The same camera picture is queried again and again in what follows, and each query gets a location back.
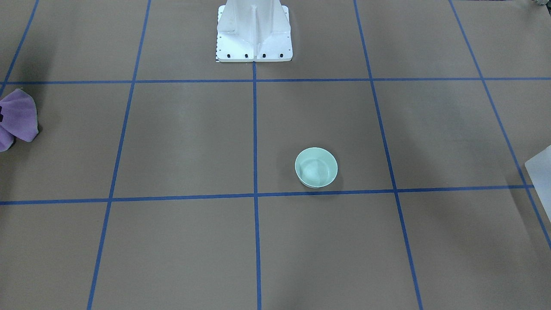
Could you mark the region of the clear plastic storage box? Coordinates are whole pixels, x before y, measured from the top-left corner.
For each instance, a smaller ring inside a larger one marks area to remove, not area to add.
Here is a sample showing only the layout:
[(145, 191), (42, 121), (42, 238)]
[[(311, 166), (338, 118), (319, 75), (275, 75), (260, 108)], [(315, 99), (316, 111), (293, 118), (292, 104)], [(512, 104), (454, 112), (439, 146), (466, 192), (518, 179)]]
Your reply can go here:
[(548, 146), (525, 162), (532, 185), (544, 208), (547, 218), (551, 217), (551, 147)]

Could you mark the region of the mint green bowl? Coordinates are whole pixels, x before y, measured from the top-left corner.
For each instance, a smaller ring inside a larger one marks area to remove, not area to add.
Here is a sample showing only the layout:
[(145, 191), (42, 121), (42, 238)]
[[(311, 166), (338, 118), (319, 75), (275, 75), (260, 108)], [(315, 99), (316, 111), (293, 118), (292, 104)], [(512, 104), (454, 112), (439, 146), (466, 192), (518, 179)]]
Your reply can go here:
[(337, 178), (339, 167), (332, 153), (319, 147), (309, 147), (297, 155), (294, 168), (301, 184), (319, 189)]

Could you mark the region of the purple microfiber cloth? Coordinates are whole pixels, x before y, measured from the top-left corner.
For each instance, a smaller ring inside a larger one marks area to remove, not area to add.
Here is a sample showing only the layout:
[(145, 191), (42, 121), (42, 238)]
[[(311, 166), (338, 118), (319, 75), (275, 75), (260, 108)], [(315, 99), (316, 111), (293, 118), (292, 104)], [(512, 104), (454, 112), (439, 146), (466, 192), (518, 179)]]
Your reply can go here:
[(0, 101), (0, 151), (12, 146), (15, 139), (31, 143), (39, 133), (36, 104), (17, 88)]

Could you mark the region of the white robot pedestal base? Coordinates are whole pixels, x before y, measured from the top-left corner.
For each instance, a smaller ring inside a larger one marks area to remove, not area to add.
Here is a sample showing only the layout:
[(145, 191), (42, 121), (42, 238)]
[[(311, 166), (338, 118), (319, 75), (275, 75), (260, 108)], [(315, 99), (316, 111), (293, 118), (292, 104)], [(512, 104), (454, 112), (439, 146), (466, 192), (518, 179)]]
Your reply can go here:
[(293, 59), (289, 8), (279, 0), (228, 0), (218, 7), (218, 62)]

